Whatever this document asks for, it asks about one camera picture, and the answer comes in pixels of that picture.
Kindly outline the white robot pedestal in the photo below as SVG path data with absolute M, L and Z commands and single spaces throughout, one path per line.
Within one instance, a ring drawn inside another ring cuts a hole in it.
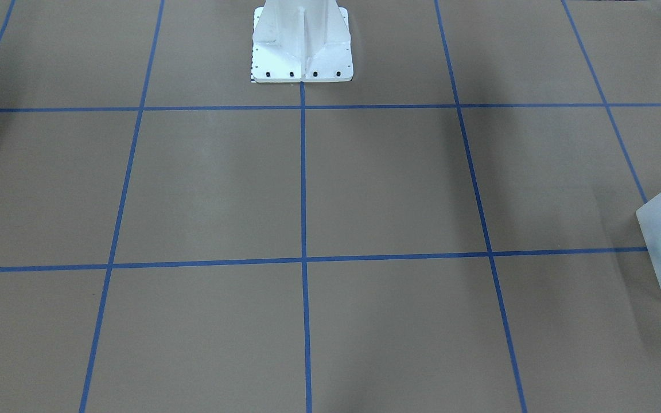
M 336 1 L 267 1 L 255 8 L 252 23 L 252 81 L 354 78 L 349 13 Z

